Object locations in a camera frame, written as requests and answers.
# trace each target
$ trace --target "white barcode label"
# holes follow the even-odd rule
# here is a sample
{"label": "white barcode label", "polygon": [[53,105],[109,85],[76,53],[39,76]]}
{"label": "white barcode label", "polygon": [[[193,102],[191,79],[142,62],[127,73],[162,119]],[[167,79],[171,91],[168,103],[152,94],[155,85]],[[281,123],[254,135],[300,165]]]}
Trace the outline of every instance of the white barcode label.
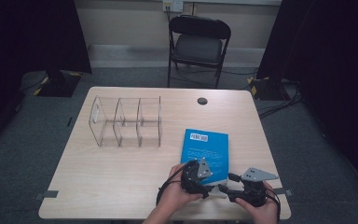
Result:
{"label": "white barcode label", "polygon": [[205,134],[199,134],[199,133],[191,133],[190,134],[191,140],[197,140],[202,142],[208,142],[208,135]]}

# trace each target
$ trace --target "tabletop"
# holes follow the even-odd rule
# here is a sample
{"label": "tabletop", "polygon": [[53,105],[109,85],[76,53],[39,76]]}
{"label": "tabletop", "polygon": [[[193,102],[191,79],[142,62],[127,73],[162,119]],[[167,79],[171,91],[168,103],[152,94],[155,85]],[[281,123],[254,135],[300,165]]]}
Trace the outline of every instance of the tabletop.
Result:
{"label": "tabletop", "polygon": [[[96,96],[159,98],[159,147],[99,147],[89,126]],[[207,99],[200,105],[198,99]],[[145,219],[156,204],[158,188],[180,162],[186,129],[229,136],[229,171],[241,175],[249,167],[278,175],[269,144],[248,91],[93,87],[77,117],[45,198],[42,218]],[[268,181],[281,188],[280,179]],[[231,189],[241,184],[228,181]],[[285,195],[279,195],[281,219],[291,216]],[[175,213],[176,220],[249,220],[250,215],[228,199],[210,196],[189,203]]]}

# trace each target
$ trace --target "person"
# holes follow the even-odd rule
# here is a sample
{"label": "person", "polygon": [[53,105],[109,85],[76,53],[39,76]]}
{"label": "person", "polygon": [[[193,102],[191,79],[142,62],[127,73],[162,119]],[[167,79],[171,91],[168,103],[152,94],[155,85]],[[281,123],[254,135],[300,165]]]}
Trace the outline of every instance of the person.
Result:
{"label": "person", "polygon": [[[177,164],[173,166],[173,168],[170,171],[170,176],[172,176],[182,166],[183,164]],[[187,203],[202,198],[202,194],[189,194],[182,189],[180,185],[181,175],[182,172],[178,173],[172,179],[172,183],[162,193],[158,205],[152,210],[152,212],[149,214],[149,216],[143,222],[143,224],[167,223],[170,220],[171,216],[176,211],[183,208]],[[264,185],[267,189],[272,190],[272,186],[269,183],[264,182]],[[266,204],[264,204],[261,207],[253,207],[251,204],[247,203],[245,200],[242,200],[240,198],[237,198],[235,201],[239,206],[241,206],[243,209],[249,212],[249,214],[253,218],[254,224],[277,223],[278,206],[271,199],[267,199]]]}

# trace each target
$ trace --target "book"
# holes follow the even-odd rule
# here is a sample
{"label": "book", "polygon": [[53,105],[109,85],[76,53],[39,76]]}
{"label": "book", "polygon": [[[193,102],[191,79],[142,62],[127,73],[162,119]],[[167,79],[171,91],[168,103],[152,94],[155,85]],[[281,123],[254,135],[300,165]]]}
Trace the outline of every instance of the book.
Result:
{"label": "book", "polygon": [[225,185],[228,176],[228,134],[186,129],[181,163],[205,158],[212,175],[201,185]]}

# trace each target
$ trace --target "acrylic divider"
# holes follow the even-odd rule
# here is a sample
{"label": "acrylic divider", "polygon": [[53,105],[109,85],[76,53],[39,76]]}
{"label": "acrylic divider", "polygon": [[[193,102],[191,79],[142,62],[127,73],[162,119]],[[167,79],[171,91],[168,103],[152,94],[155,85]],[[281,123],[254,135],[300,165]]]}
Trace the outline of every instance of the acrylic divider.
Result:
{"label": "acrylic divider", "polygon": [[159,98],[106,98],[96,96],[89,126],[99,147],[159,147]]}

